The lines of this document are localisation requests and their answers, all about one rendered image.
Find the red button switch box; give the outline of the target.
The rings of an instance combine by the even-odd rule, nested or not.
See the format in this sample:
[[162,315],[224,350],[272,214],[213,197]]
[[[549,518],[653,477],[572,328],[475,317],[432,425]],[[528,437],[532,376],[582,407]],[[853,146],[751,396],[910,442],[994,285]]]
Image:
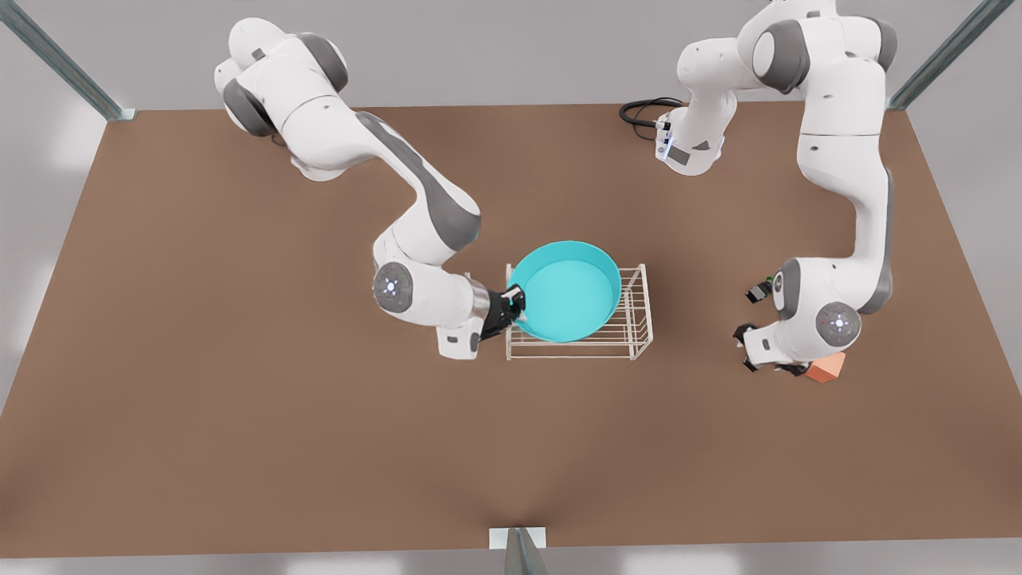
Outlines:
[[804,375],[818,383],[834,381],[834,379],[839,378],[844,361],[846,361],[846,353],[844,352],[833,353],[824,358],[814,360],[808,365]]

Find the silver frame post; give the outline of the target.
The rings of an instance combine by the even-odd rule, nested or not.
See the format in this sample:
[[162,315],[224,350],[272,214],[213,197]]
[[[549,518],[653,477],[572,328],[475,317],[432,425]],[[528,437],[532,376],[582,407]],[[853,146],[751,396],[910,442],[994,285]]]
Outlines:
[[0,0],[0,22],[56,73],[106,121],[135,119],[137,110],[123,108],[14,0]]
[[546,527],[489,529],[489,548],[505,552],[504,575],[550,575],[541,549],[547,549]]
[[907,110],[1016,0],[980,0],[948,37],[888,98],[888,110]]

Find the teal round plate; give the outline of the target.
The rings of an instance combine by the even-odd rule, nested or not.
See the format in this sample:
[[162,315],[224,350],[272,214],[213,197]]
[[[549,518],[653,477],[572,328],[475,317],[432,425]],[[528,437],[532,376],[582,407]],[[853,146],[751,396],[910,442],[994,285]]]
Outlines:
[[541,245],[513,267],[507,285],[518,285],[525,293],[518,327],[553,343],[595,334],[623,295],[623,277],[613,258],[596,245],[575,240]]

